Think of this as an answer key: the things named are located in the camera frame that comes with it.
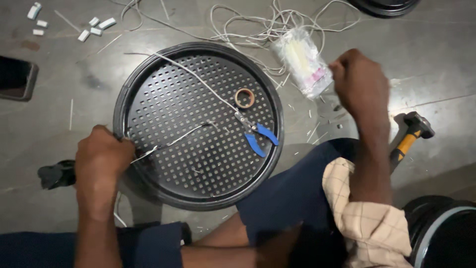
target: black phone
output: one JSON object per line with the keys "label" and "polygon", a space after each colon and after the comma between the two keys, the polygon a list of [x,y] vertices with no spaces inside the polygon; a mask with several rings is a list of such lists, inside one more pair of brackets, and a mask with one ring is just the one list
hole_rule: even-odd
{"label": "black phone", "polygon": [[0,56],[0,98],[29,101],[37,75],[36,64]]}

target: tangled white wires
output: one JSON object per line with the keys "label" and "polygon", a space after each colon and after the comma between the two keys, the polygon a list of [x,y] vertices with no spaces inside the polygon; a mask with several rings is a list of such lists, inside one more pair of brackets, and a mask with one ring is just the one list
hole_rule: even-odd
{"label": "tangled white wires", "polygon": [[[324,49],[325,45],[325,32],[326,31],[333,31],[333,32],[340,32],[347,30],[357,23],[360,22],[361,16],[360,16],[360,11],[352,6],[351,4],[344,2],[342,0],[332,0],[329,3],[327,3],[318,13],[316,16],[313,18],[310,16],[307,16],[305,14],[302,14],[299,11],[296,10],[282,10],[281,5],[279,3],[279,0],[273,0],[272,5],[270,6],[272,10],[272,16],[271,18],[262,18],[262,17],[257,17],[257,16],[244,16],[235,9],[232,9],[230,7],[227,7],[225,5],[221,4],[216,4],[210,9],[210,21],[213,27],[213,31],[216,34],[215,36],[212,36],[210,38],[206,37],[200,37],[197,35],[194,35],[192,33],[189,33],[185,30],[179,29],[173,25],[171,25],[168,22],[161,21],[159,19],[153,18],[147,14],[144,14],[140,9],[139,9],[139,2],[140,0],[132,0],[128,4],[122,4],[115,2],[115,0],[109,0],[111,2],[114,2],[116,4],[120,4],[125,6],[123,9],[123,12],[121,13],[121,20],[123,19],[124,13],[129,10],[130,8],[134,7],[134,9],[141,15],[141,24],[134,28],[131,29],[131,31],[138,29],[142,25],[142,16],[147,17],[153,21],[162,23],[168,27],[171,27],[173,29],[176,29],[178,31],[181,31],[183,33],[186,33],[192,37],[201,39],[201,40],[207,40],[207,41],[219,41],[219,42],[224,42],[234,50],[246,55],[248,58],[250,58],[255,64],[259,65],[263,70],[265,70],[269,75],[272,76],[282,76],[286,72],[285,66],[282,64],[279,67],[269,67],[266,65],[262,60],[258,59],[255,56],[249,55],[242,50],[238,49],[237,46],[243,46],[243,47],[261,47],[264,49],[267,49],[267,45],[271,44],[278,38],[280,38],[282,35],[284,35],[286,32],[294,29],[294,28],[305,28],[306,30],[310,31],[310,34],[314,31],[319,31],[321,32],[321,47],[319,50],[319,54],[322,52]],[[317,20],[319,17],[328,9],[328,7],[333,4],[333,3],[340,3],[349,6],[352,10],[357,11],[357,19],[355,21],[350,21],[350,22],[343,22],[345,27],[342,27],[341,29],[331,29],[331,28],[325,28],[321,27]],[[223,24],[222,30],[219,30],[216,21],[213,18],[214,13],[218,9],[225,9],[228,10],[235,15],[231,17],[225,24]],[[242,34],[237,34],[237,33],[232,33],[229,32],[227,29],[232,23],[236,23],[238,21],[247,21],[247,22],[254,22],[257,23],[262,27],[262,29],[256,33],[249,34],[249,35],[242,35]]]}

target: concrete floor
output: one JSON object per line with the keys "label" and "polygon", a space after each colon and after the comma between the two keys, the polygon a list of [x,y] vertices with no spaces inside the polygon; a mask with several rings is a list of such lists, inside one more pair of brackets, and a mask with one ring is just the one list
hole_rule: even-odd
{"label": "concrete floor", "polygon": [[[50,27],[43,37],[32,36],[34,22],[26,14],[34,1],[0,3],[0,53],[35,62],[40,67],[33,98],[28,103],[0,100],[0,233],[15,231],[74,231],[77,205],[72,187],[44,191],[36,171],[63,159],[74,158],[77,142],[92,126],[112,126],[116,97],[129,74],[146,56],[124,52],[147,52],[144,47],[161,50],[196,39],[156,22],[145,20],[137,31],[134,12],[125,16],[125,25],[115,25],[102,37],[90,36],[85,43],[78,33],[55,15],[60,11],[73,23],[86,28],[92,17],[119,20],[122,7],[107,0],[43,1],[39,19]],[[209,37],[209,8],[226,4],[246,15],[269,16],[270,0],[164,0],[170,22],[189,32]],[[326,0],[281,0],[285,9],[311,15]],[[165,20],[159,1],[144,0],[142,10]],[[389,117],[393,139],[398,124],[393,117],[418,111],[436,131],[430,140],[418,140],[392,175],[395,204],[404,205],[414,197],[428,194],[449,195],[476,200],[476,3],[471,0],[423,0],[407,16],[381,20],[363,15],[356,27],[326,34],[322,56],[328,62],[349,48],[359,48],[382,64],[394,87],[391,89]],[[229,18],[230,14],[217,17]],[[345,8],[331,7],[320,20],[323,26],[351,21]],[[253,31],[253,26],[242,31]],[[97,51],[122,36],[101,53]],[[318,35],[314,36],[319,43]],[[261,49],[249,49],[265,62],[277,65],[274,57]],[[275,173],[283,171],[314,146],[310,143],[328,132],[322,141],[338,137],[357,138],[352,118],[344,111],[334,112],[338,104],[333,90],[324,98],[307,100],[287,83],[278,89],[285,115],[285,145]],[[72,128],[69,130],[70,101],[74,99]],[[288,104],[295,107],[293,111]],[[306,133],[321,121],[309,143]],[[344,128],[337,129],[337,124]],[[199,238],[232,215],[230,207],[214,212],[189,212],[158,206],[131,193],[125,196],[119,212],[129,225],[152,220],[163,223],[186,221],[194,238]]]}

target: clear plastic bag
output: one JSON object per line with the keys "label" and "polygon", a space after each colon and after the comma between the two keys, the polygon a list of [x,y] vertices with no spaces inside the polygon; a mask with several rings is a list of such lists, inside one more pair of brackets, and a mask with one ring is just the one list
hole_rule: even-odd
{"label": "clear plastic bag", "polygon": [[304,28],[285,33],[273,43],[273,50],[307,98],[314,100],[332,83],[331,70]]}

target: sleeve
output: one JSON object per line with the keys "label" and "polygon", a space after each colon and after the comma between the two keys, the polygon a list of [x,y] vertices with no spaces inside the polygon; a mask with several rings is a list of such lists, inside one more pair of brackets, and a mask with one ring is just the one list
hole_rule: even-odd
{"label": "sleeve", "polygon": [[349,202],[349,174],[354,164],[344,158],[329,163],[322,186],[336,226],[346,240],[349,268],[411,268],[405,212],[371,202]]}

